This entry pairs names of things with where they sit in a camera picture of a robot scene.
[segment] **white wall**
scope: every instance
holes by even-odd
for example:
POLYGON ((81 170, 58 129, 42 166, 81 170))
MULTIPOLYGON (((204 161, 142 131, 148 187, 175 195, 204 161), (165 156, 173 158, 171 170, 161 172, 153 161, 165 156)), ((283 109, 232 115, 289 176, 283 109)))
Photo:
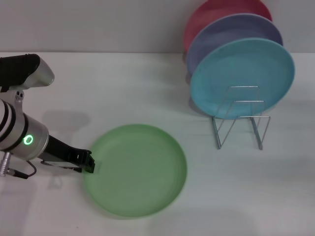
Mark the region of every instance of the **white wall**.
MULTIPOLYGON (((2 0, 0 51, 181 52, 204 0, 2 0)), ((315 52, 315 0, 263 0, 292 52, 315 52)))

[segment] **green plate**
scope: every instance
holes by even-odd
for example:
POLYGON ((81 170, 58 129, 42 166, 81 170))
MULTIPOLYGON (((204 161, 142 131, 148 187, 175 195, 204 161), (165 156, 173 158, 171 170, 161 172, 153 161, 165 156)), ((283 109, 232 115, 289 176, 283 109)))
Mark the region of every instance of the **green plate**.
POLYGON ((183 150, 161 129, 133 124, 113 129, 92 147, 93 174, 84 185, 101 208, 124 217, 142 217, 167 207, 187 175, 183 150))

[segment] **white table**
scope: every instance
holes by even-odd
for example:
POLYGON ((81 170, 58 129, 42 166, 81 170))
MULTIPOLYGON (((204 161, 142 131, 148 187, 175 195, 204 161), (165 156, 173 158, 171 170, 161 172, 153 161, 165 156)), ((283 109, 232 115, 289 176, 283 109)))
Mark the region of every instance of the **white table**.
POLYGON ((0 179, 1 236, 315 235, 315 54, 293 55, 296 79, 269 113, 263 151, 245 120, 217 150, 209 118, 188 106, 180 54, 38 54, 56 78, 26 91, 24 111, 53 136, 89 148, 119 125, 155 125, 181 144, 189 175, 164 211, 117 220, 94 206, 80 174, 35 161, 30 179, 0 179))

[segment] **metal wire rack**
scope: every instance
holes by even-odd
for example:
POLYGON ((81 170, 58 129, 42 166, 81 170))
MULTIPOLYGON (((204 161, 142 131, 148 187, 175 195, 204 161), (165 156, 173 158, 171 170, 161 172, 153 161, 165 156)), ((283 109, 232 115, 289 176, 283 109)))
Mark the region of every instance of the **metal wire rack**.
POLYGON ((216 142, 217 142, 217 145, 218 145, 218 149, 221 149, 223 144, 225 143, 226 141, 226 138, 227 136, 229 135, 229 133, 231 132, 231 129, 233 128, 234 124, 235 124, 235 121, 238 120, 238 119, 243 119, 243 118, 248 118, 251 123, 252 123, 252 127, 253 127, 253 131, 254 131, 254 134, 256 136, 256 140, 257 140, 257 143, 258 143, 258 148, 260 150, 262 150, 262 142, 264 141, 265 139, 265 135, 266 135, 266 132, 267 132, 267 128, 269 126, 269 122, 270 122, 270 116, 263 116, 262 115, 262 112, 258 115, 258 116, 255 116, 255 109, 256 109, 256 105, 257 104, 263 104, 263 109, 262 111, 265 110, 265 106, 266 106, 266 102, 265 101, 262 101, 262 100, 259 100, 259 86, 229 86, 226 91, 225 91, 225 94, 224 94, 224 97, 223 97, 223 100, 221 102, 221 104, 219 105, 218 107, 218 110, 216 112, 216 115, 219 113, 219 111, 221 110, 222 106, 224 105, 224 103, 226 102, 226 99, 228 98, 228 95, 229 93, 234 90, 234 89, 255 89, 256 90, 256 99, 255 100, 234 100, 231 102, 230 106, 228 107, 225 115, 224 115, 224 118, 222 119, 222 122, 220 124, 219 127, 217 127, 217 122, 216 122, 216 119, 218 119, 216 116, 212 116, 211 117, 211 121, 212 121, 212 124, 213 124, 213 128, 214 128, 214 131, 215 131, 215 138, 216 138, 216 142), (252 116, 238 116, 236 119, 233 120, 233 123, 231 125, 231 127, 229 128, 227 134, 225 135, 225 137, 223 138, 223 141, 221 142, 220 140, 220 136, 219 136, 219 131, 222 127, 222 125, 224 124, 224 121, 226 120, 226 118, 228 117, 228 114, 229 112, 231 111, 231 109, 234 107, 235 104, 237 103, 248 103, 248 104, 252 104, 253 106, 253 109, 252 109, 252 116), (261 118, 264 118, 264 119, 268 119, 267 120, 267 124, 266 124, 266 128, 264 129, 264 132, 263 132, 263 136, 262 138, 260 138, 260 134, 259 134, 259 131, 258 131, 258 127, 259 127, 259 123, 260 123, 260 120, 261 118))

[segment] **plastic plate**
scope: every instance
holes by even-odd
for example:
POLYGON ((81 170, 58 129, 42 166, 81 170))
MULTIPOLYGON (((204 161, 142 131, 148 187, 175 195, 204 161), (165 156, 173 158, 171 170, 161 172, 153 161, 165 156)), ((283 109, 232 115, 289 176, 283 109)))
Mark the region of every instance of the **plastic plate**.
POLYGON ((191 78, 191 97, 199 109, 211 116, 252 116, 272 108, 285 96, 294 73, 293 59, 280 44, 262 38, 241 39, 205 57, 191 78), (226 93, 229 86, 259 86, 259 93, 252 88, 230 89, 226 93), (236 100, 265 102, 255 107, 240 102, 231 107, 236 100))
POLYGON ((260 0, 208 0, 190 17, 184 33, 185 51, 197 34, 210 23, 232 14, 252 13, 272 20, 268 8, 260 0))
POLYGON ((143 217, 167 207, 187 175, 185 155, 170 135, 134 124, 113 129, 92 147, 93 174, 84 185, 94 202, 112 214, 143 217))
POLYGON ((221 18, 205 27, 187 53, 187 68, 193 74, 199 63, 214 49, 243 38, 266 38, 283 45, 279 30, 268 19, 248 13, 221 18))

